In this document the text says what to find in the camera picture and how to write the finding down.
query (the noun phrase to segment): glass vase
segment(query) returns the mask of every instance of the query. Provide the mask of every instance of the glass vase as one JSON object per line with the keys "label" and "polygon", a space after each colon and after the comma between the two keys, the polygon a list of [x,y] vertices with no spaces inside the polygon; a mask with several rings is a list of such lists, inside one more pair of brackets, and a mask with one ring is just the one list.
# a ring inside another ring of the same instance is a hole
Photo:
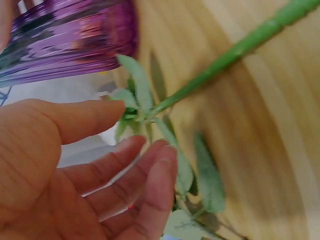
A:
{"label": "glass vase", "polygon": [[130,0],[45,0],[19,16],[0,55],[0,88],[108,71],[132,56],[137,28]]}

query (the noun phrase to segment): hand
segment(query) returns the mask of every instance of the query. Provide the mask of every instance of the hand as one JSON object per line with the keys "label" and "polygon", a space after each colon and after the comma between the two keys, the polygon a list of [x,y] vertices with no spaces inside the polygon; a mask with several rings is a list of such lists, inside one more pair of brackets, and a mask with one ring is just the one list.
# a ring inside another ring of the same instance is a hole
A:
{"label": "hand", "polygon": [[[23,0],[27,10],[34,7],[33,0]],[[10,39],[11,26],[14,18],[21,13],[18,8],[20,0],[1,0],[0,3],[0,54],[6,48]]]}
{"label": "hand", "polygon": [[25,100],[0,108],[0,240],[159,239],[177,171],[176,150],[166,141],[102,189],[136,158],[143,136],[92,163],[56,168],[61,145],[105,131],[123,113],[121,101]]}

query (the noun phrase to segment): wooden table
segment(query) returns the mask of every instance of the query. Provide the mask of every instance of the wooden table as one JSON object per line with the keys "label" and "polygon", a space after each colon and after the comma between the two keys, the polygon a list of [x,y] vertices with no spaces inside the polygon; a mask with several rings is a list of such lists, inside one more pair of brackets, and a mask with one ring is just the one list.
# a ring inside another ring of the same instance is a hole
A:
{"label": "wooden table", "polygon": [[[138,58],[150,78],[159,63],[171,95],[286,2],[136,0]],[[122,70],[113,73],[124,86]],[[170,118],[193,163],[194,131],[205,132],[227,196],[221,221],[250,240],[320,238],[320,9],[176,104]]]}

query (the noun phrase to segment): green stem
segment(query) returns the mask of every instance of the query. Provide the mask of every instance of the green stem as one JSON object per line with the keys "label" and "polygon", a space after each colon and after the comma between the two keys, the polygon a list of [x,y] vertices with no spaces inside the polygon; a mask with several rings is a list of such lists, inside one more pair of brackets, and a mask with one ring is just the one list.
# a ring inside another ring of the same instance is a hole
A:
{"label": "green stem", "polygon": [[192,216],[192,220],[197,219],[200,215],[202,215],[205,212],[205,208],[201,208],[199,211],[197,211],[193,216]]}
{"label": "green stem", "polygon": [[187,85],[154,106],[148,113],[148,116],[152,118],[163,110],[181,101],[213,76],[281,32],[284,27],[303,18],[307,13],[313,11],[319,5],[320,0],[291,0],[290,3],[281,8],[272,18],[261,24],[256,30],[249,33],[240,42],[231,47],[226,53],[211,63],[207,69],[188,82]]}

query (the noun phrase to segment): wood grain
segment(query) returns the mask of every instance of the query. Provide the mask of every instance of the wood grain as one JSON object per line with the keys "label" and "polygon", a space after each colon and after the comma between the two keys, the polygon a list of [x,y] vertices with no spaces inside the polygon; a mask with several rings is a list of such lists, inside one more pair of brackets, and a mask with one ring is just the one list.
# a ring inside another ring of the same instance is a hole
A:
{"label": "wood grain", "polygon": [[[138,59],[151,76],[151,56],[157,58],[171,95],[287,2],[136,0]],[[170,113],[193,167],[193,133],[204,132],[226,190],[219,218],[250,240],[320,236],[319,23],[320,9]],[[123,86],[123,69],[113,73]],[[219,233],[240,239],[225,227]]]}

